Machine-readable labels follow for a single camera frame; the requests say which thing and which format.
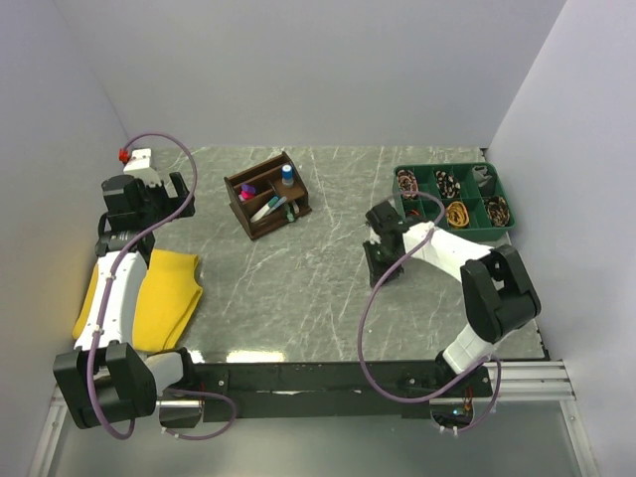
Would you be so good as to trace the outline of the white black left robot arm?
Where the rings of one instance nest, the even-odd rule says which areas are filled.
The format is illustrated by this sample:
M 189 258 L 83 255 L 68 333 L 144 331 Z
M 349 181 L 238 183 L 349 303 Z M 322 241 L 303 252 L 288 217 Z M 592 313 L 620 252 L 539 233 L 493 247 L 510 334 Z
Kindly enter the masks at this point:
M 133 322 L 146 277 L 154 231 L 168 219 L 194 215 L 194 196 L 179 173 L 151 183 L 130 174 L 101 184 L 106 205 L 97 226 L 96 277 L 87 317 L 71 351 L 53 363 L 57 385 L 75 425 L 132 422 L 155 410 L 156 399 L 191 397 L 199 376 L 189 352 L 172 348 L 141 352 L 133 347 Z

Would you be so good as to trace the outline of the blue capped small bottle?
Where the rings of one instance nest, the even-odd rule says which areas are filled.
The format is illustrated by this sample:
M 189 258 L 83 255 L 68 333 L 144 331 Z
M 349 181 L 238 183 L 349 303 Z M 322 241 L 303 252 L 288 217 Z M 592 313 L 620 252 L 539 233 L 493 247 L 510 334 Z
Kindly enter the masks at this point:
M 290 164 L 281 167 L 281 182 L 286 188 L 291 188 L 294 185 L 294 172 Z

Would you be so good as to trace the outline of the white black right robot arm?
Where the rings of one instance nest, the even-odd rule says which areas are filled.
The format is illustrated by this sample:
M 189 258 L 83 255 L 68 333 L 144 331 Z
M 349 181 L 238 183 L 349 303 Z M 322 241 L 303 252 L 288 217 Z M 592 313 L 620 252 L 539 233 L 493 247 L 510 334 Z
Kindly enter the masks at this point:
M 518 251 L 461 238 L 432 221 L 402 217 L 383 201 L 366 213 L 373 240 L 363 243 L 372 294 L 363 315 L 385 283 L 399 277 L 409 259 L 421 260 L 456 279 L 462 287 L 467 324 L 439 355 L 438 389 L 457 396 L 470 384 L 469 370 L 490 358 L 500 342 L 542 310 L 536 288 Z

